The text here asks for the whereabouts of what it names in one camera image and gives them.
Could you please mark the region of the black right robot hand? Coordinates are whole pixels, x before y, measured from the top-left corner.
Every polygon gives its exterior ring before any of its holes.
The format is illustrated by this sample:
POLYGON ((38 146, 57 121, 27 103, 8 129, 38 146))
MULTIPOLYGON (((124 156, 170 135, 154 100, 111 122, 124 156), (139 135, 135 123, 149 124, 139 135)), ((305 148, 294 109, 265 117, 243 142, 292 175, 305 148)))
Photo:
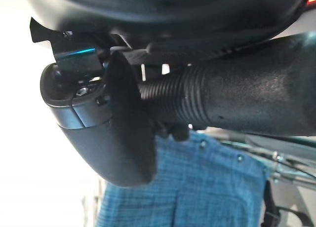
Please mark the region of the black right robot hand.
POLYGON ((42 99, 80 156, 120 187, 150 183, 159 134, 188 125, 316 132, 316 41, 279 34, 309 0, 26 0, 55 62, 42 99))

